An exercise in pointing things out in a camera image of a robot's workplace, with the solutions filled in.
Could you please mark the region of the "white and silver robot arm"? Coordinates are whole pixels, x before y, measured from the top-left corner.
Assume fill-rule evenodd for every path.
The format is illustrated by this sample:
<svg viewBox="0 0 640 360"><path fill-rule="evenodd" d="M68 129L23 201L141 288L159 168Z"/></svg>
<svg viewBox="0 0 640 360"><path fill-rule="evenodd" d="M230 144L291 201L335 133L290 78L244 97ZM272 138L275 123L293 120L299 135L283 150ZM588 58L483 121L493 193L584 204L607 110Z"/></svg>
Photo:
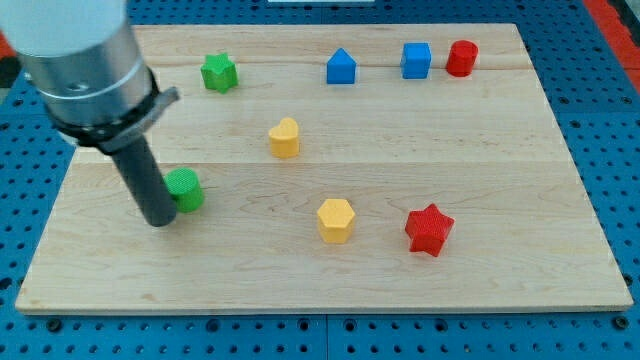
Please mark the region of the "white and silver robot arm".
<svg viewBox="0 0 640 360"><path fill-rule="evenodd" d="M144 133L179 94L159 89L126 2L4 1L1 31L60 135L113 159L148 224L171 223L177 208Z"/></svg>

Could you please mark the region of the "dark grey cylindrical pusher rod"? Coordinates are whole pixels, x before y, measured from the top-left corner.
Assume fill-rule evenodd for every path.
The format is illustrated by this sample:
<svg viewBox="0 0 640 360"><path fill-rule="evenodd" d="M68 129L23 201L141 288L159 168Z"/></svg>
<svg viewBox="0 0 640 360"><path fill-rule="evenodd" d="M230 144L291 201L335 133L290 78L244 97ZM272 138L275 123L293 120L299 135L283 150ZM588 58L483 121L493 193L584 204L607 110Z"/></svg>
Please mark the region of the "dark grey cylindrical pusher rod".
<svg viewBox="0 0 640 360"><path fill-rule="evenodd" d="M145 221L153 227L170 224L177 215L156 160L144 137L111 155Z"/></svg>

